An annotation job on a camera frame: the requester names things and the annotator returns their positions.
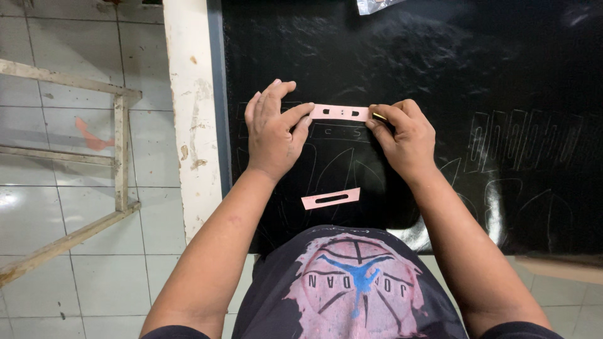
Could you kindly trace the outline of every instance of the black t-shirt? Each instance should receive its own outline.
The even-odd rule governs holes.
[[[377,229],[317,226],[260,259],[233,338],[467,338],[450,299],[418,256]],[[165,326],[143,339],[207,338]],[[495,326],[483,339],[558,339],[541,326]]]

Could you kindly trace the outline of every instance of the jumpman logo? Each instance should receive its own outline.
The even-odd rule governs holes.
[[[360,311],[358,310],[358,301],[360,300],[360,294],[368,293],[371,290],[370,284],[373,282],[373,280],[375,279],[377,274],[379,274],[379,272],[380,272],[380,269],[377,268],[375,270],[375,272],[373,272],[373,274],[371,274],[370,277],[366,277],[368,269],[371,268],[371,266],[373,266],[373,264],[376,264],[378,262],[382,262],[382,261],[385,261],[388,259],[393,259],[393,258],[390,256],[382,256],[379,258],[375,258],[362,266],[352,266],[352,265],[342,264],[340,262],[327,258],[325,255],[319,256],[317,258],[317,260],[318,259],[324,259],[326,262],[330,263],[331,265],[339,267],[342,270],[347,271],[352,276],[352,278],[354,280],[354,286],[356,287],[356,302],[354,303],[354,310],[352,311],[352,319],[355,319],[355,318],[357,318],[358,315],[360,315]]]

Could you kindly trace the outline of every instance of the pink stain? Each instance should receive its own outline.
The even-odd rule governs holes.
[[[93,151],[102,151],[105,147],[115,146],[115,140],[113,138],[105,141],[94,136],[92,133],[86,131],[88,124],[86,124],[79,116],[75,119],[75,128],[79,129],[81,135],[86,139],[86,146]]]

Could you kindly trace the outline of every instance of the worktable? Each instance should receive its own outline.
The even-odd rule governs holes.
[[[246,166],[238,111],[278,77],[298,83],[285,107],[415,99],[436,129],[438,167],[505,254],[602,252],[596,8],[416,0],[360,17],[353,1],[208,4],[164,1],[187,240]],[[328,124],[362,140],[321,138],[328,133],[315,121],[251,251],[334,223],[383,227],[429,253],[414,201],[370,133],[361,123]],[[304,171],[312,162],[318,168]],[[335,180],[317,182],[325,171]],[[355,186],[357,205],[300,209],[306,194]]]

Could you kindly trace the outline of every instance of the cutout hole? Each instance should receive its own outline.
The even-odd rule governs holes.
[[[341,195],[336,195],[334,197],[316,199],[315,202],[317,204],[322,204],[322,203],[328,203],[328,202],[335,201],[335,200],[346,199],[347,197],[348,197],[347,194],[341,194]]]

